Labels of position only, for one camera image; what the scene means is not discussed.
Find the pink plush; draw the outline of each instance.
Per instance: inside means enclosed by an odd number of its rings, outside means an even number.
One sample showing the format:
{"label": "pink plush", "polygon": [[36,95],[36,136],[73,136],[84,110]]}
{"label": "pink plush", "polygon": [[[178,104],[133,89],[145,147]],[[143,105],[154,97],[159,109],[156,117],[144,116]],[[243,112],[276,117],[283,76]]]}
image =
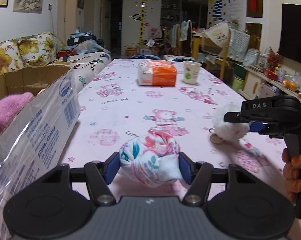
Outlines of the pink plush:
{"label": "pink plush", "polygon": [[27,92],[21,95],[10,95],[0,100],[0,134],[33,98],[33,94]]}

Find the orange tissue package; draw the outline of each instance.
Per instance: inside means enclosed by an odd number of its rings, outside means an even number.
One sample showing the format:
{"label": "orange tissue package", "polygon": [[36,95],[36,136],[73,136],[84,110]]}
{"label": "orange tissue package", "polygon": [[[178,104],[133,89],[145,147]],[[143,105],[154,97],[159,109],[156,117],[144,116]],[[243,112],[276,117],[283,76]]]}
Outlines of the orange tissue package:
{"label": "orange tissue package", "polygon": [[164,60],[146,60],[138,65],[138,83],[141,86],[175,86],[177,70]]}

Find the keychain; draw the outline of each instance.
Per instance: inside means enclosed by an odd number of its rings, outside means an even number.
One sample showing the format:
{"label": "keychain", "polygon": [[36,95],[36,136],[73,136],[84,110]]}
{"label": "keychain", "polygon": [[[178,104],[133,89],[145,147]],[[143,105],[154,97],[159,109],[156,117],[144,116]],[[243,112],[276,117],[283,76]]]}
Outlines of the keychain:
{"label": "keychain", "polygon": [[211,140],[212,143],[223,144],[224,140],[222,138],[218,137],[218,135],[214,132],[214,128],[210,128],[209,132],[211,133],[211,136],[209,139]]}

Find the giraffe wall sticker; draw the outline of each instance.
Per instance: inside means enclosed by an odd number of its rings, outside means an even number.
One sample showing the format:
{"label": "giraffe wall sticker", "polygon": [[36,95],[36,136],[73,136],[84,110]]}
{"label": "giraffe wall sticker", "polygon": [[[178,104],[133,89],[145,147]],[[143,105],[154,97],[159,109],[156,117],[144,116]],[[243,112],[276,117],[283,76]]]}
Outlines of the giraffe wall sticker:
{"label": "giraffe wall sticker", "polygon": [[146,1],[147,0],[141,0],[139,43],[143,43],[143,27],[144,27],[145,2]]}

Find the white fluffy pom-pom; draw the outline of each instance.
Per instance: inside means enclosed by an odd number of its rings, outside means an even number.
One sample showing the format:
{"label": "white fluffy pom-pom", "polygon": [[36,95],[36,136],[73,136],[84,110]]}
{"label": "white fluffy pom-pom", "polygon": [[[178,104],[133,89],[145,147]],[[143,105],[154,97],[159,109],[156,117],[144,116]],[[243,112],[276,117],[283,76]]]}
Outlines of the white fluffy pom-pom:
{"label": "white fluffy pom-pom", "polygon": [[213,117],[214,132],[224,141],[233,142],[243,138],[249,132],[247,123],[229,123],[224,122],[224,115],[228,112],[239,112],[240,106],[227,104],[216,109]]}

